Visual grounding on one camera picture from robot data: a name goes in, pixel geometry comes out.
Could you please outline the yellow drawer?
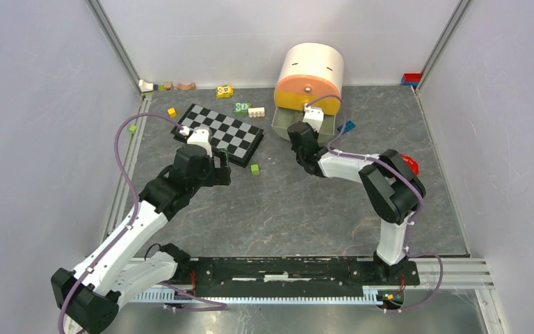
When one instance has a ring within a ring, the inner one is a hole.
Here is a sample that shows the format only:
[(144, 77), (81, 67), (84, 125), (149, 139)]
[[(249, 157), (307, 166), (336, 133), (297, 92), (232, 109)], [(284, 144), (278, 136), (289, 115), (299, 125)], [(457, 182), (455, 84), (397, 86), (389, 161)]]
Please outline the yellow drawer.
[[(307, 95), (300, 93), (289, 93), (276, 90), (274, 93), (275, 105), (285, 109), (302, 111), (304, 105), (313, 102), (318, 98), (317, 95)], [(315, 107), (321, 108), (325, 115), (336, 115), (341, 108), (341, 102), (335, 97), (326, 97), (314, 104)]]

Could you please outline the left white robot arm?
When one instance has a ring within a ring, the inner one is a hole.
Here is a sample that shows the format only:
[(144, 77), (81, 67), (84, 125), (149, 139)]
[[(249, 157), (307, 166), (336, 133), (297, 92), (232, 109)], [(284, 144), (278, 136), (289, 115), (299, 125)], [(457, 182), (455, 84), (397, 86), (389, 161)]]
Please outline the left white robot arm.
[(145, 185), (126, 218), (96, 250), (73, 269), (53, 273), (51, 286), (60, 309), (58, 332), (64, 333), (65, 320), (71, 319), (80, 333), (101, 333), (127, 301), (148, 287), (167, 279), (185, 282), (190, 264), (166, 252), (128, 272), (123, 269), (202, 187), (227, 186), (230, 176), (226, 150), (213, 154), (193, 144), (179, 148), (173, 164)]

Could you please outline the cream round drawer cabinet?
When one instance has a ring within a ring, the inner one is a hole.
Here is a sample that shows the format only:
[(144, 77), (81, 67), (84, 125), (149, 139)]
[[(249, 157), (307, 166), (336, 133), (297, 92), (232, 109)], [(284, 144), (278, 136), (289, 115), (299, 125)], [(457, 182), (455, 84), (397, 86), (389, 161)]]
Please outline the cream round drawer cabinet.
[[(328, 45), (315, 42), (302, 43), (292, 47), (286, 54), (278, 81), (294, 74), (312, 75), (327, 79), (340, 88), (342, 92), (344, 59), (336, 49)], [(341, 95), (327, 94), (322, 96), (338, 98)]]

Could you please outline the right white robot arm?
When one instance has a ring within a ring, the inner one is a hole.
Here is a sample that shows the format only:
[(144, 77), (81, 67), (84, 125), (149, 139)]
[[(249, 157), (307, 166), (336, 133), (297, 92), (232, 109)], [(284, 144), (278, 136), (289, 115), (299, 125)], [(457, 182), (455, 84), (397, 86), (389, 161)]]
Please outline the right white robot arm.
[(287, 133), (296, 161), (310, 175), (339, 178), (364, 186), (380, 217), (380, 240), (373, 255), (375, 278), (391, 284), (406, 262), (407, 225), (419, 212), (426, 188), (405, 157), (396, 150), (382, 154), (342, 152), (318, 143), (318, 134), (306, 122), (290, 125)]

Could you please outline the orange top drawer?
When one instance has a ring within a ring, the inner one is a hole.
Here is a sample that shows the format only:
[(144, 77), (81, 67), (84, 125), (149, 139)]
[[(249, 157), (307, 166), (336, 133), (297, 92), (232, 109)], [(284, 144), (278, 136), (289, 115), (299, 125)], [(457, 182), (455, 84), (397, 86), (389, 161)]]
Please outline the orange top drawer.
[(284, 77), (277, 82), (274, 98), (284, 95), (311, 95), (320, 97), (327, 94), (340, 96), (341, 89), (331, 81), (312, 75), (294, 74)]

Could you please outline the grey green bottom drawer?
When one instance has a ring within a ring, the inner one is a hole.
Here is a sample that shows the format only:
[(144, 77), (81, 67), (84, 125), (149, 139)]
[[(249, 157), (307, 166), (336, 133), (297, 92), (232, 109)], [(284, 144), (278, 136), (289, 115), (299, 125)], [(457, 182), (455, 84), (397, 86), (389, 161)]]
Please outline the grey green bottom drawer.
[[(271, 127), (276, 134), (281, 136), (283, 139), (289, 140), (287, 128), (290, 125), (302, 120), (303, 114), (300, 111), (277, 107), (274, 112)], [(336, 116), (324, 115), (321, 131), (318, 135), (319, 143), (323, 143), (334, 137), (337, 132), (336, 123)]]

